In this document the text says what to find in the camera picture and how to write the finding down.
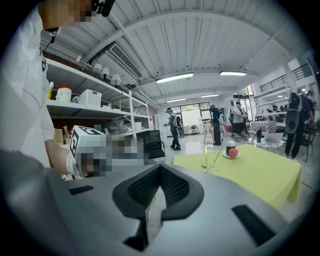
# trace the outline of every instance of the dark pants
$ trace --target dark pants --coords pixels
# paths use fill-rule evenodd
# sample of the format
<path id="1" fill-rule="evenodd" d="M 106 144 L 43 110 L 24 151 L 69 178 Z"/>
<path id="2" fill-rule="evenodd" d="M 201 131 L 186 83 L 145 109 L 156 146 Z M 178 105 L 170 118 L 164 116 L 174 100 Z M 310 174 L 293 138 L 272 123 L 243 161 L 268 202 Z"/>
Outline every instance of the dark pants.
<path id="1" fill-rule="evenodd" d="M 221 145 L 220 123 L 218 122 L 213 123 L 213 138 L 214 145 Z"/>
<path id="2" fill-rule="evenodd" d="M 304 121 L 302 118 L 300 118 L 299 122 L 298 122 L 298 126 L 295 130 L 294 133 L 288 133 L 287 136 L 287 140 L 286 140 L 286 145 L 285 145 L 285 154 L 289 155 L 290 154 L 290 149 L 292 146 L 292 142 L 294 140 L 294 135 L 295 135 L 295 141 L 294 141 L 294 145 L 291 151 L 291 156 L 292 158 L 295 158 L 296 155 L 299 152 L 299 148 L 301 145 L 301 141 L 302 141 L 302 136 L 304 134 Z"/>
<path id="3" fill-rule="evenodd" d="M 178 131 L 177 128 L 171 131 L 173 136 L 173 141 L 171 147 L 174 148 L 175 146 L 180 147 L 179 141 L 178 141 Z"/>

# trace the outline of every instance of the headset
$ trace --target headset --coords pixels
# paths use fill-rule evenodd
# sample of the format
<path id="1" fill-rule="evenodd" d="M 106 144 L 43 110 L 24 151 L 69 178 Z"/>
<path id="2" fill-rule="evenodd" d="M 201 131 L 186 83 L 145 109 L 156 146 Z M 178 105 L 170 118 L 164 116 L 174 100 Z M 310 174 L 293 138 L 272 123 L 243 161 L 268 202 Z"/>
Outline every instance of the headset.
<path id="1" fill-rule="evenodd" d="M 109 16 L 114 3 L 115 0 L 92 0 L 92 11 L 95 12 L 97 10 L 97 14 L 107 17 Z"/>

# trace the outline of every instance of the white basket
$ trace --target white basket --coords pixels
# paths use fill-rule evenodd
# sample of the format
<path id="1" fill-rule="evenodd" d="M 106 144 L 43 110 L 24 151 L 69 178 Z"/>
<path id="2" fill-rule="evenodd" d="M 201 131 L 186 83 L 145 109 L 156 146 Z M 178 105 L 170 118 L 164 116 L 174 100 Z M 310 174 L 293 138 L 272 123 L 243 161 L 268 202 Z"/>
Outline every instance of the white basket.
<path id="1" fill-rule="evenodd" d="M 93 106 L 101 106 L 101 96 L 100 92 L 86 89 L 81 95 L 79 96 L 79 102 L 86 105 L 93 105 Z"/>

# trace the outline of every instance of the white floor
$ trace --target white floor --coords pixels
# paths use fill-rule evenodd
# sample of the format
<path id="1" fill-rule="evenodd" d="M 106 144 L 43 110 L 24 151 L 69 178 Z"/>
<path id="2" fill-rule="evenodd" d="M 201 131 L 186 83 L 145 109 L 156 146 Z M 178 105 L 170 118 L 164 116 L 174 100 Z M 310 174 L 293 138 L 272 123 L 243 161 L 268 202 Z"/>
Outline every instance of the white floor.
<path id="1" fill-rule="evenodd" d="M 204 146 L 204 134 L 197 134 L 197 135 L 187 135 L 185 138 L 179 138 L 179 143 L 181 150 L 174 151 L 169 146 L 172 144 L 172 137 L 166 138 L 165 141 L 165 162 L 167 164 L 171 164 L 173 157 L 177 155 L 191 155 L 191 154 L 200 154 L 205 151 Z M 230 137 L 225 137 L 223 140 L 222 147 L 225 148 L 227 141 L 232 140 Z M 206 146 L 208 151 L 217 151 L 221 149 L 221 146 L 212 145 L 212 138 L 206 139 Z M 236 142 L 237 145 L 246 144 L 247 141 Z M 281 156 L 284 156 L 285 145 L 278 148 L 275 153 Z M 288 221 L 291 222 L 297 216 L 301 215 L 302 213 L 306 212 L 309 207 L 312 205 L 316 191 L 320 187 L 320 161 L 317 156 L 320 154 L 320 137 L 316 136 L 313 141 L 313 156 L 311 156 L 311 149 L 309 149 L 309 156 L 307 163 L 305 163 L 306 159 L 306 150 L 307 148 L 301 146 L 299 149 L 299 153 L 296 159 L 302 165 L 302 186 L 301 186 L 301 194 L 299 199 L 295 203 L 290 203 L 288 201 L 285 202 L 283 207 L 280 209 L 280 213 L 283 217 Z M 160 220 L 160 213 L 163 209 L 166 208 L 165 205 L 165 197 L 161 189 L 159 189 L 158 193 L 156 194 L 155 202 L 150 206 L 149 210 L 149 223 L 148 223 L 148 230 L 158 229 L 158 221 Z M 156 235 L 156 231 L 151 232 L 150 234 Z"/>

